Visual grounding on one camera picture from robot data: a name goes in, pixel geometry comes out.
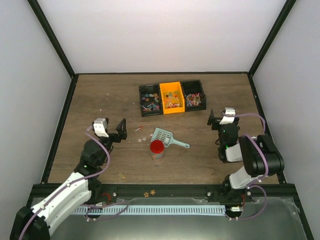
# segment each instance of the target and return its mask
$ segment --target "metal frame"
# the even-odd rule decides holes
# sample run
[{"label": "metal frame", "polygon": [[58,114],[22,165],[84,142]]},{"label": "metal frame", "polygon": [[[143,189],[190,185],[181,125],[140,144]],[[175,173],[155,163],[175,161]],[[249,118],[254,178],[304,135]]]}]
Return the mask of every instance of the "metal frame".
[{"label": "metal frame", "polygon": [[[53,32],[44,12],[42,11],[37,0],[27,0],[30,4],[34,14],[39,20],[41,26],[43,27],[45,33],[47,34],[50,42],[52,43],[55,51],[57,52],[61,62],[63,63],[65,69],[71,77],[71,83],[66,96],[66,100],[62,109],[62,113],[58,122],[58,126],[54,135],[53,143],[49,152],[49,156],[46,162],[46,166],[41,178],[41,184],[35,184],[32,187],[27,207],[31,207],[34,198],[45,198],[51,194],[60,184],[59,183],[48,183],[51,168],[56,156],[58,144],[61,138],[61,134],[66,122],[69,107],[73,98],[73,94],[77,85],[77,81],[80,74],[247,74],[248,80],[254,95],[255,104],[258,109],[259,114],[266,119],[261,102],[258,97],[258,93],[254,84],[253,75],[257,71],[259,65],[261,64],[264,56],[266,55],[268,49],[270,48],[272,42],[276,38],[281,26],[285,22],[287,16],[289,15],[292,7],[294,6],[296,0],[287,0],[279,13],[272,29],[270,30],[261,50],[259,51],[257,57],[255,58],[252,67],[249,72],[131,72],[131,73],[80,73],[75,74],[69,63],[66,54],[64,53],[55,33]],[[266,124],[266,132],[270,135],[270,130],[268,124]],[[294,184],[288,184],[286,182],[284,174],[278,174],[278,180],[280,184],[264,184],[265,189],[269,197],[292,197],[295,205],[299,208],[299,216],[303,224],[303,228],[308,240],[313,240],[313,235],[309,227],[305,212],[301,205],[296,187]],[[116,198],[124,199],[134,199],[141,198],[143,193],[150,191],[150,189],[155,189],[157,198],[177,198],[177,197],[187,197],[196,199],[207,199],[208,202],[219,202],[223,205],[232,205],[238,202],[227,201],[220,195],[221,185],[219,184],[102,184],[102,190],[104,192],[116,193],[115,196],[112,195],[112,202]],[[259,189],[251,189],[251,196],[261,197],[263,194],[259,192]]]}]

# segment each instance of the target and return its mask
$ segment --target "yellow bin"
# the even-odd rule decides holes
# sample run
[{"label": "yellow bin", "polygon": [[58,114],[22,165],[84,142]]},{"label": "yellow bin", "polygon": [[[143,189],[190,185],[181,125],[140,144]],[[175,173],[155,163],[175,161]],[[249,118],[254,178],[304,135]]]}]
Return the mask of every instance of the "yellow bin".
[{"label": "yellow bin", "polygon": [[160,83],[163,114],[183,113],[185,99],[179,81]]}]

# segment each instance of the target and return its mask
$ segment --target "black bin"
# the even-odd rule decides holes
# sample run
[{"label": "black bin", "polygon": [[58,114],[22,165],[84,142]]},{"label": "black bin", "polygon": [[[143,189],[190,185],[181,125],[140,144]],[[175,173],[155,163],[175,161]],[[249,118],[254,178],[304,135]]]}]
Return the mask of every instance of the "black bin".
[{"label": "black bin", "polygon": [[159,84],[139,86],[139,95],[142,117],[164,114]]},{"label": "black bin", "polygon": [[185,111],[205,110],[207,99],[200,80],[181,81]]}]

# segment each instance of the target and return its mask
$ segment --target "plastic container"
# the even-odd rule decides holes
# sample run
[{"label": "plastic container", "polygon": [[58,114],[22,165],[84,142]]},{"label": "plastic container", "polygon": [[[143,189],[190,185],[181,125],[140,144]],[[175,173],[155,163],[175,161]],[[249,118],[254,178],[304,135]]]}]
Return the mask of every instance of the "plastic container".
[{"label": "plastic container", "polygon": [[139,86],[139,95],[142,117],[164,114],[159,84]]},{"label": "plastic container", "polygon": [[160,140],[154,140],[150,144],[151,158],[158,162],[164,158],[165,145]]},{"label": "plastic container", "polygon": [[200,80],[182,81],[185,111],[205,110],[207,98]]},{"label": "plastic container", "polygon": [[179,81],[160,83],[160,92],[164,114],[183,113],[185,111],[184,94]]}]

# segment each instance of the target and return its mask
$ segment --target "red lid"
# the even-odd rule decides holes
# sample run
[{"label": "red lid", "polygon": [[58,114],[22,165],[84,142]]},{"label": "red lid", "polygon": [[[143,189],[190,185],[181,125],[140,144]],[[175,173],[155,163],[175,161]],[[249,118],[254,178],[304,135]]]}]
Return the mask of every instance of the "red lid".
[{"label": "red lid", "polygon": [[160,140],[154,140],[153,142],[151,142],[150,144],[150,150],[151,152],[153,152],[154,154],[160,154],[165,150],[165,145],[162,141]]}]

